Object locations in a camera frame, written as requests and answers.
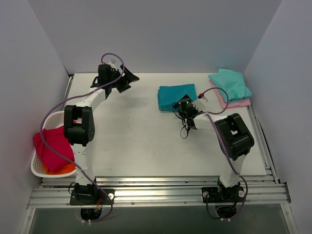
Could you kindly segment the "teal t shirt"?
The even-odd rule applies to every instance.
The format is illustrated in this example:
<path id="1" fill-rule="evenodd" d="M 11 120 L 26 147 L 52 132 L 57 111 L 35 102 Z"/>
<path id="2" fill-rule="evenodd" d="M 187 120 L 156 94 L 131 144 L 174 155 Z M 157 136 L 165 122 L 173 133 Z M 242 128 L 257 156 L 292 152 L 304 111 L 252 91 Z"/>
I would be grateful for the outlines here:
<path id="1" fill-rule="evenodd" d="M 173 103 L 177 103 L 185 95 L 188 95 L 192 101 L 197 100 L 194 84 L 160 86 L 157 93 L 158 109 L 172 112 Z"/>

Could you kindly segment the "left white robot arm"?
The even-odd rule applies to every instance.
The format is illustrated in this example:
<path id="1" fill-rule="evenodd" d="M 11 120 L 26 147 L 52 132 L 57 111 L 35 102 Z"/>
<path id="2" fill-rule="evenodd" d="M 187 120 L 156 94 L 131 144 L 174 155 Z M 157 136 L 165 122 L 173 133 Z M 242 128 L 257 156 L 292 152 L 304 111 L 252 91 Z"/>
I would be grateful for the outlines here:
<path id="1" fill-rule="evenodd" d="M 123 64 L 116 68 L 112 62 L 98 66 L 98 75 L 93 80 L 89 92 L 79 102 L 66 105 L 64 108 L 64 136 L 74 154 L 76 181 L 74 192 L 86 204 L 98 200 L 99 189 L 96 187 L 96 176 L 93 172 L 89 143 L 95 137 L 93 111 L 110 95 L 115 88 L 122 93 L 131 88 L 130 83 L 139 81 Z"/>

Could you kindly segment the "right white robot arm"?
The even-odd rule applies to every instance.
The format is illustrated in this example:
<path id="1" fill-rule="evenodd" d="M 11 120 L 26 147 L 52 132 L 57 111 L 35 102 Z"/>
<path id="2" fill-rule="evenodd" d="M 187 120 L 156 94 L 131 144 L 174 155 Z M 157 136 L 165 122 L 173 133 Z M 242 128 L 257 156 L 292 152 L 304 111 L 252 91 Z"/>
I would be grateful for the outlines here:
<path id="1" fill-rule="evenodd" d="M 189 132 L 207 130 L 216 137 L 226 157 L 226 163 L 218 178 L 217 197 L 228 201 L 234 194 L 240 194 L 241 169 L 243 162 L 254 146 L 254 138 L 238 113 L 222 116 L 199 110 L 187 95 L 172 105 L 173 112 L 181 119 L 183 127 Z"/>

